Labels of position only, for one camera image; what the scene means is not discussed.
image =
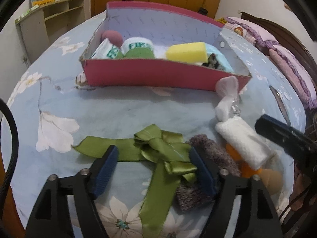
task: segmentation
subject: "orange object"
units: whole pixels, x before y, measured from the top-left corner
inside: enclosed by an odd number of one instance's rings
[[[239,152],[236,151],[236,149],[229,143],[226,144],[226,151],[235,162],[242,160],[242,157],[240,156]]]
[[[241,162],[240,164],[241,177],[250,178],[254,175],[259,175],[262,172],[262,168],[259,170],[253,170],[247,162]]]

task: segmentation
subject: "wooden floor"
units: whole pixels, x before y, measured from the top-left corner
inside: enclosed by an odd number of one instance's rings
[[[1,147],[0,147],[0,184],[2,184],[3,182],[4,175],[5,175],[5,171],[4,171],[2,155],[1,155]],[[4,226],[7,228],[9,233],[14,238],[24,237],[25,231],[21,224],[18,213],[16,211],[15,202],[12,196],[11,188],[8,192],[7,199],[4,205],[3,222],[4,222]]]

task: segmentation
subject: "green ribbon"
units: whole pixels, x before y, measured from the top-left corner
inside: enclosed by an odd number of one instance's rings
[[[110,145],[119,150],[118,161],[148,160],[156,163],[148,191],[139,212],[143,238],[159,236],[183,176],[188,182],[196,180],[197,168],[190,163],[191,146],[183,143],[180,133],[161,130],[155,124],[134,135],[134,139],[106,139],[87,136],[74,149],[101,158]]]

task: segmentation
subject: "wooden shelf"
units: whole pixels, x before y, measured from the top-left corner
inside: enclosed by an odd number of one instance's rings
[[[67,11],[63,11],[63,12],[60,12],[60,13],[56,13],[56,14],[54,14],[54,15],[52,15],[52,16],[49,16],[49,17],[45,18],[44,21],[53,19],[53,18],[56,17],[56,16],[59,16],[59,15],[62,15],[62,14],[64,14],[64,13],[67,13],[67,12],[70,12],[70,11],[73,11],[73,10],[76,10],[76,9],[79,9],[79,8],[83,8],[83,7],[84,7],[84,6],[81,5],[81,6],[72,8],[72,9],[68,9]]]
[[[16,24],[33,63],[60,36],[84,21],[84,0],[60,0],[40,6]]]

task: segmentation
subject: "pink ball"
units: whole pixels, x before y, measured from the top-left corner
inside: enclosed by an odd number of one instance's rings
[[[123,37],[118,31],[106,30],[101,36],[101,41],[104,41],[106,38],[108,38],[110,43],[118,48],[120,48],[123,44]]]

